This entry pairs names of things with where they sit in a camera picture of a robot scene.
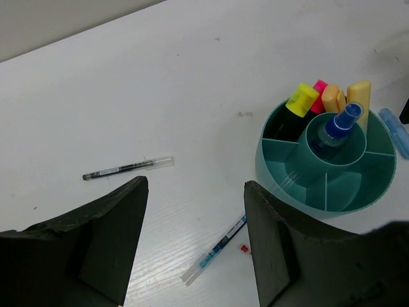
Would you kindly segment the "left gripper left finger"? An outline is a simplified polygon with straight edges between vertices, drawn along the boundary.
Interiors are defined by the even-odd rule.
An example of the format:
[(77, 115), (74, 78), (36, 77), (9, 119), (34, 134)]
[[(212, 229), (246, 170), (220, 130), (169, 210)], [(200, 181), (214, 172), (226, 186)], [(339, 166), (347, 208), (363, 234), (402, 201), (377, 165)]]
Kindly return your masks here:
[(148, 179), (22, 231), (1, 233), (2, 306), (123, 306)]

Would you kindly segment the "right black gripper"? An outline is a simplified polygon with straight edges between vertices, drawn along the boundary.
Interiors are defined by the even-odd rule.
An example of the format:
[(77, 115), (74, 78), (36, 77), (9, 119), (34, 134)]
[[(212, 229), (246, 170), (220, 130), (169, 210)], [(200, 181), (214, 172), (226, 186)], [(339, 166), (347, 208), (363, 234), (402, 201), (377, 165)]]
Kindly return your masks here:
[(407, 99), (400, 115), (399, 120), (403, 125), (409, 124), (409, 98)]

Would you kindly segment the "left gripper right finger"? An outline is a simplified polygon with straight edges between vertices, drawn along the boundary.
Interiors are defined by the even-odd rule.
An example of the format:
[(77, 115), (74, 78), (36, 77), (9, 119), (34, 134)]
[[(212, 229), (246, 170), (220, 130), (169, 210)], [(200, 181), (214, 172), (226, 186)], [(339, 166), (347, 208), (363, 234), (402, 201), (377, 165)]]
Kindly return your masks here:
[(244, 205), (261, 306), (407, 306), (408, 223), (356, 234), (323, 223), (255, 181)]

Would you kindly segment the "blue pastel highlighter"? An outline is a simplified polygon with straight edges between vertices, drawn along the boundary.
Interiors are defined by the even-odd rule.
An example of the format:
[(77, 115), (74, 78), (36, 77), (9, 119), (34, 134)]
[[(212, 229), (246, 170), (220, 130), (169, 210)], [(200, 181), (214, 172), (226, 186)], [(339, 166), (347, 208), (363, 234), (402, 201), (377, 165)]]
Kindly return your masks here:
[(391, 110), (383, 108), (378, 114), (388, 128), (396, 148), (399, 150), (403, 158), (408, 160), (408, 132), (401, 122), (393, 115)]

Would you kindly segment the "yellow pastel highlighter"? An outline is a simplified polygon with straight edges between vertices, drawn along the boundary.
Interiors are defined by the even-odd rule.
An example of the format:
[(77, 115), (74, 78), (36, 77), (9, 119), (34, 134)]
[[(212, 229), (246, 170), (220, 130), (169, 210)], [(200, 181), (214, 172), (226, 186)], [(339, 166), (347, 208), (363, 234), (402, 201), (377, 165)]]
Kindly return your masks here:
[(371, 100), (371, 82), (368, 80), (353, 83), (347, 87), (347, 102), (358, 102), (362, 105), (364, 112), (358, 119), (357, 123), (360, 128), (367, 134), (367, 125), (369, 119), (369, 106)]

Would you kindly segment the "orange pastel highlighter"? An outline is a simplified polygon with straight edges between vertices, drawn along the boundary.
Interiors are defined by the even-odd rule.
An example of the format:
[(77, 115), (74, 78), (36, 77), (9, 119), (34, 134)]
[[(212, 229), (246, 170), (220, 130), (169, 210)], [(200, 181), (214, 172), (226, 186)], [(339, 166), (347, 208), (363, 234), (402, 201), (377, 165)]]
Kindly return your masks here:
[(346, 107), (344, 91), (336, 84), (329, 84), (321, 96), (323, 107), (326, 112), (341, 112)]

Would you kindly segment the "blue capped glue bottle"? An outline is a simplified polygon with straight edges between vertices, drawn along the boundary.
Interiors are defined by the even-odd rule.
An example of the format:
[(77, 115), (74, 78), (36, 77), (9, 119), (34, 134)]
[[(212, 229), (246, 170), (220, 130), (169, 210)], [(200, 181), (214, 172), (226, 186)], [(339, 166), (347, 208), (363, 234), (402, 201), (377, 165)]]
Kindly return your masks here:
[(342, 111), (321, 123), (308, 138), (314, 154), (322, 160), (331, 160), (339, 153), (363, 114), (364, 107), (359, 102), (350, 102)]

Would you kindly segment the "pink black highlighter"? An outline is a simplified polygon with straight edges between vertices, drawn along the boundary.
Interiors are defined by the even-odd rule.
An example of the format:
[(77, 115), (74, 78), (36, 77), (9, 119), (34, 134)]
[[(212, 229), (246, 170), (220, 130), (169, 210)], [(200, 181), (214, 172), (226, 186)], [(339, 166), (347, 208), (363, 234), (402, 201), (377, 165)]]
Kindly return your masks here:
[(325, 110), (322, 102), (322, 94), (327, 86), (328, 84), (321, 79), (317, 80), (315, 85), (313, 86), (313, 89), (319, 93), (317, 99), (314, 101), (313, 105), (310, 108), (310, 111), (314, 114), (321, 114)]

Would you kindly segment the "blue gel pen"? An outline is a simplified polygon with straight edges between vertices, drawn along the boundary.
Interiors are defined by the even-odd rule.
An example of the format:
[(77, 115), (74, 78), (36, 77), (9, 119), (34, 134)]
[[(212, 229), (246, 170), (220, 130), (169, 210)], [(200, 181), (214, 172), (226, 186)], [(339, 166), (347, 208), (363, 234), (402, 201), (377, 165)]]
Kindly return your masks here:
[(247, 224), (247, 216), (244, 214), (206, 253), (202, 254), (192, 266), (181, 276), (181, 280), (186, 287), (193, 282), (206, 270), (209, 264), (216, 256), (232, 241), (237, 233)]

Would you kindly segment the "black gel pen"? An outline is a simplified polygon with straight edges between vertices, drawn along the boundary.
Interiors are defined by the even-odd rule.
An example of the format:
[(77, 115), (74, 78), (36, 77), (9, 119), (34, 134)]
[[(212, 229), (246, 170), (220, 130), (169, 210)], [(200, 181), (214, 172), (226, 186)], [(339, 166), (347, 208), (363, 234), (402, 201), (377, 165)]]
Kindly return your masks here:
[(156, 159), (147, 159), (141, 162), (127, 164), (124, 166), (118, 166), (109, 169), (103, 169), (100, 171), (95, 171), (87, 174), (83, 174), (82, 179), (84, 181), (89, 181), (97, 178), (108, 177), (110, 175), (117, 175), (120, 173), (128, 173), (131, 171), (139, 170), (139, 169), (155, 169), (161, 168), (165, 166), (173, 166), (174, 165), (174, 157), (160, 157)]

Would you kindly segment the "yellow black highlighter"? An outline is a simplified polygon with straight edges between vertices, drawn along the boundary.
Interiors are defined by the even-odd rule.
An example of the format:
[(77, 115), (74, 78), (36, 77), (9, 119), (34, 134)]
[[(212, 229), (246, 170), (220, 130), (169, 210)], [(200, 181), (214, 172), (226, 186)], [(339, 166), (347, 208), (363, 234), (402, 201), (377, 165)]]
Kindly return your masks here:
[(304, 118), (318, 97), (319, 92), (313, 87), (300, 83), (292, 96), (267, 123), (263, 137), (297, 141), (305, 129)]

